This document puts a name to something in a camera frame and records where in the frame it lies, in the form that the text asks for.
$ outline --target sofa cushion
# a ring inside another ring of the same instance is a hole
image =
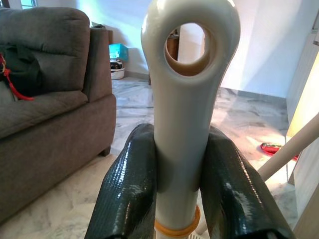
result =
[[[34,101],[0,105],[0,139],[78,108],[87,101],[81,91],[69,91],[36,96]]]
[[[44,92],[82,90],[90,45],[85,13],[67,7],[0,9],[0,44],[32,50]]]

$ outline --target sofa leg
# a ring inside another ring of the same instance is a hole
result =
[[[104,157],[108,156],[110,154],[110,150],[111,150],[111,146],[104,149],[102,152],[99,153],[99,155],[104,156]]]

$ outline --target marble floor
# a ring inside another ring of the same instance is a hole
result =
[[[117,98],[117,123],[111,155],[98,156],[84,168],[37,199],[0,226],[1,239],[82,239],[85,235],[102,179],[122,150],[132,129],[153,123],[153,95],[146,81],[126,78],[113,81]],[[218,92],[212,125],[220,128],[256,168],[269,156],[259,150],[262,142],[285,143],[288,128],[285,102],[279,99],[245,96],[221,88]],[[291,227],[297,220],[295,189],[287,184],[283,167],[267,182],[275,201]]]

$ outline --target blue box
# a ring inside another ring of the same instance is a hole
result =
[[[129,59],[129,51],[128,48],[121,44],[121,43],[115,43],[109,45],[110,49],[110,59],[120,59],[122,61],[127,61]]]

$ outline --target white pole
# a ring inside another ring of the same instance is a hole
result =
[[[274,156],[272,156],[258,173],[264,181],[287,164],[309,144],[319,137],[319,114],[295,134]]]
[[[174,29],[188,22],[204,29],[205,53],[184,65],[170,57],[165,43]],[[157,239],[173,238],[172,233],[185,231],[194,222],[216,93],[239,35],[239,17],[229,0],[153,0],[149,6],[141,37],[154,92],[156,220],[171,230],[165,236],[157,227]]]

